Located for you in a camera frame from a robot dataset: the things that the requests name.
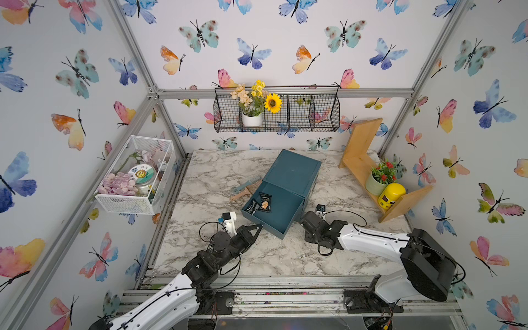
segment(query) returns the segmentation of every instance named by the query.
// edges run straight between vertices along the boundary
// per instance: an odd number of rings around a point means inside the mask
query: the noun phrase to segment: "butterfly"
[[[0,284],[0,292],[15,279],[30,273],[45,245],[44,240],[35,238],[28,244],[16,248],[0,248],[0,276],[9,277],[9,280]]]
[[[84,49],[80,49],[75,55],[75,60],[71,64],[68,57],[66,57],[68,63],[61,62],[69,66],[72,71],[62,70],[55,76],[55,81],[64,86],[70,86],[71,92],[74,95],[82,96],[87,99],[90,95],[88,94],[88,88],[90,82],[98,82],[99,74],[96,71],[96,67],[93,64],[88,63],[88,53]]]
[[[519,42],[528,36],[528,20],[522,21],[517,28],[517,31],[513,34],[513,42]]]
[[[414,136],[414,127],[409,128],[409,132],[405,134],[405,140],[407,140],[407,144],[410,144],[411,146],[413,146],[415,150],[416,150],[416,145],[414,144],[421,138],[422,138],[422,133],[418,133],[416,134],[416,136]]]
[[[244,55],[238,58],[239,63],[242,65],[248,65],[248,63],[251,62],[251,66],[255,70],[262,68],[260,60],[265,60],[271,54],[271,49],[255,51],[255,48],[257,48],[258,45],[250,48],[248,44],[240,38],[237,38],[237,42],[238,50],[244,53]]]
[[[390,4],[390,7],[393,3],[394,12],[396,15],[403,13],[407,8],[409,8],[409,0],[378,0],[378,3],[376,3],[376,9],[380,12],[385,9],[388,4]]]
[[[434,17],[440,17],[445,14],[444,18],[449,15],[453,8],[457,4],[457,0],[445,0],[446,3],[435,7],[435,12],[432,14]]]
[[[341,77],[341,83],[334,82],[336,87],[339,88],[359,88],[360,85],[354,79],[354,71],[347,69],[343,72]]]
[[[137,214],[133,214],[133,213],[120,213],[119,215],[122,215],[122,216],[128,217],[128,223],[129,223],[130,225],[133,225],[134,222],[136,222]]]
[[[481,189],[481,196],[484,200],[477,199],[479,208],[478,211],[480,213],[487,213],[488,215],[488,222],[501,222],[504,223],[503,215],[517,215],[521,216],[524,214],[524,208],[517,204],[513,203],[501,203],[501,201],[509,200],[509,198],[502,198],[502,195],[504,194],[504,190],[502,190],[501,197],[496,201],[495,197],[493,197],[493,192],[489,188],[489,186],[485,183],[479,183],[478,184]]]
[[[427,96],[422,97],[422,95],[420,95],[418,97],[418,101],[416,101],[416,103],[414,104],[414,110],[412,111],[412,115],[416,116],[421,110],[420,107],[426,104],[428,100],[429,98]]]
[[[20,196],[26,197],[35,193],[35,180],[20,180],[29,173],[29,166],[30,159],[25,152],[21,151],[7,167],[4,175],[0,175],[0,213],[15,205],[12,195],[18,193]]]
[[[431,70],[431,73],[432,73],[432,77],[436,76],[436,74],[440,71],[442,71],[443,69],[447,68],[447,65],[444,65],[442,66],[442,58],[439,58],[436,62],[435,62],[435,65],[432,67],[432,70]]]
[[[196,135],[196,133],[198,133],[201,128],[185,128],[182,125],[178,125],[176,123],[174,123],[174,125],[180,130],[178,132],[178,136],[189,136],[193,140],[198,139],[198,135]]]
[[[231,79],[231,76],[225,69],[218,70],[218,83],[213,83],[213,86],[220,88],[236,88],[238,84]]]
[[[442,112],[440,112],[440,107],[437,107],[436,111],[438,112],[438,122],[436,124],[436,128],[440,126],[446,133],[451,132],[453,129],[453,115],[455,114],[456,108],[457,100],[453,99],[447,102]]]
[[[73,304],[77,301],[75,295],[71,299],[70,308],[67,308],[66,305],[57,297],[53,298],[50,301],[51,313],[54,315],[63,315],[55,323],[46,328],[46,330],[68,330],[70,325],[73,325],[71,316],[73,314]]]
[[[95,208],[95,209],[92,210],[92,212],[90,212],[90,215],[84,221],[84,224],[82,225],[81,230],[79,231],[79,233],[81,233],[81,234],[86,233],[88,231],[88,229],[90,228],[90,220],[95,220],[98,217],[99,217],[99,209]]]
[[[84,265],[79,271],[80,275],[84,275],[86,278],[91,278],[93,273],[96,274],[96,281],[102,282],[108,277],[106,267],[108,263],[117,259],[118,249],[113,247],[110,249],[112,244],[112,239],[110,238],[110,233],[106,233],[105,237],[102,239],[101,248],[99,253],[92,247],[93,252],[88,252],[95,254],[96,258]]]
[[[214,116],[212,113],[210,112],[206,112],[204,113],[204,117],[205,117],[205,122],[208,123],[208,124],[214,124]]]
[[[121,118],[122,122],[117,124],[117,128],[125,125],[130,125],[132,122],[132,119],[136,115],[136,110],[134,109],[128,109],[123,105],[123,103],[116,101],[114,103],[114,110],[116,111],[119,118]]]
[[[475,39],[475,47],[471,51],[471,41],[462,41],[460,44],[460,54],[457,55],[455,60],[455,72],[464,67],[464,69],[467,68],[467,74],[471,77],[484,66],[483,58],[487,59],[495,54],[494,46],[477,48],[481,42],[482,39],[478,43],[477,39]]]
[[[394,46],[391,45],[390,47],[387,47],[387,44],[385,43],[385,41],[382,38],[379,38],[378,45],[376,46],[376,49],[375,49],[378,52],[378,55],[369,59],[370,64],[372,64],[373,66],[376,66],[378,63],[381,62],[382,70],[387,70],[388,68],[390,68],[392,66],[391,60],[393,61],[397,60],[403,57],[405,54],[407,54],[407,49],[393,51],[395,47],[396,45]]]
[[[101,16],[92,10],[96,5],[95,0],[59,0],[59,4],[66,9],[71,8],[70,22],[77,31],[86,34],[86,24],[88,22],[101,31]]]
[[[513,169],[518,176],[528,177],[528,159],[517,159],[517,167]]]
[[[528,323],[522,324],[519,322],[521,309],[519,308],[517,296],[503,296],[502,304],[504,306],[495,299],[486,302],[488,311],[503,320],[499,321],[504,324],[500,330],[521,330],[521,327],[526,328]]]
[[[152,10],[152,7],[158,2],[158,0],[125,0],[127,3],[121,6],[123,14],[133,17],[136,15],[137,9],[137,18],[139,15],[143,17],[145,22],[148,24],[156,23],[156,17],[149,12]]]
[[[218,0],[218,6],[224,11],[227,11],[231,5],[231,2],[233,2],[233,7],[234,3],[237,3],[238,10],[240,10],[242,15],[245,15],[247,12],[249,12],[252,7],[250,0]]]
[[[380,130],[376,132],[376,136],[384,136],[389,131],[389,128],[384,123],[381,123]]]
[[[428,171],[432,166],[429,164],[425,167],[426,164],[426,155],[425,153],[418,159],[418,162],[412,168],[412,172],[418,174],[418,185],[420,187],[425,187],[427,184],[436,183],[435,177]]]
[[[310,52],[304,47],[304,45],[301,45],[297,49],[297,53],[295,54],[297,56],[297,61],[299,63],[295,63],[293,67],[291,67],[295,74],[300,74],[304,72],[305,70],[308,70],[310,68],[310,65],[315,61],[315,59],[321,55],[321,53],[315,55],[314,58],[312,58],[312,55]]]
[[[211,20],[205,22],[200,28],[198,28],[198,20],[196,20],[196,24],[193,22],[191,22],[191,24],[196,31],[188,26],[180,26],[179,31],[182,36],[187,38],[187,45],[191,47],[195,53],[199,53],[202,49],[200,43],[203,44],[204,47],[205,44],[213,48],[218,46],[218,35],[213,32],[218,27],[217,21]]]
[[[387,103],[390,99],[390,97],[369,98],[369,102],[365,104],[365,108],[374,107],[374,109],[380,110],[381,108],[383,108],[383,104]]]
[[[0,48],[0,83],[15,92],[21,92],[27,86],[24,79],[14,74],[6,73],[6,71],[13,69],[9,66],[11,64],[11,56],[13,56],[11,48]]]
[[[279,130],[277,131],[277,135],[286,135],[290,139],[295,137],[295,134],[293,134],[293,132],[298,131],[297,128],[291,128],[291,127],[288,128],[288,126],[284,125],[283,123],[279,121],[277,122],[277,125],[279,125]]]
[[[114,315],[121,304],[121,298],[118,295],[112,297],[112,292],[108,290],[105,294],[105,298],[102,301],[102,316],[108,318]]]
[[[167,73],[170,76],[174,75],[181,69],[181,65],[183,62],[183,58],[185,57],[185,54],[183,54],[182,58],[179,59],[178,56],[176,56],[172,51],[170,51],[165,46],[162,46],[160,53],[162,55],[162,58],[165,60],[165,62],[168,62],[167,64],[163,66],[163,70],[167,71]]]
[[[218,148],[218,150],[225,150],[226,148],[233,148],[233,149],[236,149],[237,148],[237,143],[235,142],[237,138],[232,136],[232,137],[229,137],[227,138],[227,140],[225,138],[222,138],[221,140],[213,140],[213,143],[216,144],[216,147]]]
[[[447,174],[449,177],[455,178],[457,176],[457,172],[460,175],[468,175],[469,170],[462,165],[460,165],[460,157],[457,155],[457,146],[453,145],[451,148],[451,151],[449,152],[449,158],[444,158],[444,166],[449,167],[447,170]]]
[[[444,233],[444,228],[453,234],[454,236],[457,235],[455,232],[455,229],[453,226],[449,223],[448,220],[450,220],[451,216],[446,217],[446,200],[442,198],[442,203],[440,204],[440,209],[437,209],[436,206],[433,206],[431,209],[432,215],[436,217],[435,220],[438,222],[436,223],[436,230],[440,233]]]
[[[480,260],[488,269],[489,274],[493,277],[493,274],[497,276],[497,273],[494,272],[489,265],[497,266],[509,266],[510,261],[503,256],[494,254],[491,257],[488,257],[489,253],[489,240],[483,236],[480,236],[477,241],[471,241],[469,243],[471,246],[471,251],[475,254],[475,258]]]
[[[279,6],[279,14],[281,16],[287,16],[291,13],[291,17],[297,19],[297,23],[302,24],[308,20],[308,15],[304,10],[311,7],[317,0],[287,0],[287,3],[284,3]]]
[[[121,62],[119,62],[118,60],[115,60],[113,58],[108,58],[108,62],[112,64],[116,72],[121,73],[121,78],[119,79],[119,82],[123,86],[128,85],[128,79],[130,79],[132,83],[137,82],[137,75],[132,72],[136,70],[136,68],[134,68],[134,64],[132,63],[132,60],[128,61],[128,63],[125,64],[124,59],[121,59]]]
[[[2,10],[2,16],[11,24],[24,24],[26,20],[31,24],[31,13],[35,7],[44,7],[36,4],[35,0],[29,4],[28,0],[7,0],[0,3],[1,7],[7,8]]]
[[[344,133],[348,130],[350,134],[352,134],[352,128],[354,128],[355,124],[354,121],[356,120],[357,116],[354,116],[352,120],[350,120],[348,117],[341,116],[341,120],[339,121],[339,128],[337,131],[339,133]]]
[[[397,164],[396,167],[396,178],[401,179],[403,177],[403,174],[407,172],[407,168],[401,163],[401,159],[396,157],[396,154],[394,154],[394,162]]]
[[[321,139],[320,137],[317,137],[316,140],[306,140],[306,143],[308,144],[308,148],[312,151],[317,150],[318,148],[322,149],[328,149],[330,147],[330,141],[332,140],[331,137],[325,137],[324,139]]]
[[[509,112],[498,105],[507,101],[503,101],[504,96],[498,99],[499,82],[495,79],[492,86],[486,92],[485,101],[475,101],[473,111],[475,114],[483,114],[478,124],[482,128],[489,128],[492,125],[492,117],[496,122],[510,122],[517,118],[516,114]]]
[[[343,44],[344,47],[345,42],[350,48],[356,47],[357,43],[361,39],[361,33],[358,31],[365,28],[366,25],[366,21],[357,21],[345,28],[348,20],[345,21],[345,24],[343,24],[341,21],[339,22],[341,23],[341,27],[343,29],[337,26],[327,26],[325,29],[325,34],[328,37],[328,41],[326,43],[328,44],[328,47],[332,53],[335,53],[341,44]]]
[[[84,146],[84,137],[86,132],[82,126],[81,110],[77,109],[77,119],[64,116],[51,114],[51,121],[59,132],[63,132],[64,135],[69,134],[68,146],[77,150],[81,150]]]
[[[139,271],[141,270],[141,266],[145,262],[146,256],[147,256],[147,245],[143,244],[143,246],[141,247],[141,252],[139,253],[139,258],[136,256],[136,259],[134,259],[135,261],[134,264],[128,267],[128,269],[125,271],[125,274],[128,276],[134,275],[137,281],[137,278],[139,277]]]

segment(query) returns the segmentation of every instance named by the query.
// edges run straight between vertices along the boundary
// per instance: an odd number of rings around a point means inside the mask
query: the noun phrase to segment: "orange butterfly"
[[[320,53],[315,55],[314,58],[312,58],[312,55],[306,49],[306,47],[301,45],[299,49],[297,49],[296,55],[297,61],[299,61],[299,63],[295,63],[294,66],[291,68],[295,71],[295,74],[300,74],[310,68],[310,65],[315,61],[315,59],[320,55]]]
[[[181,68],[185,54],[183,54],[182,58],[179,59],[178,56],[176,56],[173,52],[171,52],[165,46],[162,46],[160,52],[165,62],[168,62],[167,64],[163,66],[163,70],[167,71],[167,73],[170,74],[171,76],[177,73]]]
[[[84,146],[84,137],[86,136],[82,126],[81,109],[77,109],[77,117],[79,118],[78,120],[64,115],[52,114],[51,121],[59,132],[63,132],[64,135],[70,135],[68,139],[70,148],[81,150]]]

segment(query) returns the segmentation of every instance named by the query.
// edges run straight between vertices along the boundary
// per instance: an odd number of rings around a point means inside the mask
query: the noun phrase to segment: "white flower pot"
[[[246,127],[259,127],[262,126],[262,114],[258,116],[249,117],[242,114],[242,123]]]

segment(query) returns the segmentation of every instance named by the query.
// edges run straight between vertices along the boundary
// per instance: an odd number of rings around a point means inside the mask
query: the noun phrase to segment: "yellow flower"
[[[272,114],[276,114],[280,111],[281,105],[282,105],[282,100],[277,94],[273,93],[273,94],[268,94],[264,107],[268,109],[268,111],[270,111]]]

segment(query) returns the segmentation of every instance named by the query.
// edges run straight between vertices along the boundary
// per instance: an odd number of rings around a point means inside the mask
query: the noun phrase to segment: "wooden shelf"
[[[352,172],[370,198],[378,206],[378,209],[383,213],[379,222],[388,221],[407,213],[432,190],[432,186],[426,186],[422,189],[409,192],[400,197],[388,210],[385,210],[378,204],[378,196],[374,196],[367,191],[365,183],[369,175],[371,175],[371,168],[376,164],[366,152],[372,143],[382,120],[382,118],[373,119],[354,127],[339,164],[339,168],[346,167]]]

